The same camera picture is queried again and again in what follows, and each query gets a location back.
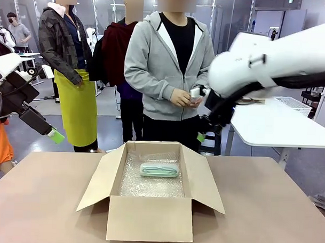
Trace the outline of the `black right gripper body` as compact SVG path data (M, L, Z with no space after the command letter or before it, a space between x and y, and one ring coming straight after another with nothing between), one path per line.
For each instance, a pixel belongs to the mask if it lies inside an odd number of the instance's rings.
M215 132L220 134L221 130L231 122L236 107L236 100L232 97L223 98L215 91L208 93L205 106L210 112L201 116L199 133Z

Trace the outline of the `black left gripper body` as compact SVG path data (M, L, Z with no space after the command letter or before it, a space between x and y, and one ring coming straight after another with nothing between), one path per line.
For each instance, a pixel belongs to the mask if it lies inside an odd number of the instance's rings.
M52 126L46 121L44 116L31 106L23 105L19 118L41 135L48 135L52 131Z

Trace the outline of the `person's left hand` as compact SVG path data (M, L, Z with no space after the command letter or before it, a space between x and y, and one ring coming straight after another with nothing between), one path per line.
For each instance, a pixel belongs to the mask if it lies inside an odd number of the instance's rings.
M189 101L190 101L190 104L189 104L190 107L197 108L203 101L203 97L202 96L198 96L198 97L194 97L194 98L191 97Z

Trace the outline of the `person's right hand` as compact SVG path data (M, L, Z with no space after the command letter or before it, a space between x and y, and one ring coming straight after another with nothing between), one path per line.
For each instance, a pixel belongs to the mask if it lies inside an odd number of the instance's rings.
M187 107L191 104L191 96L188 92L175 88L172 91L170 102L178 107Z

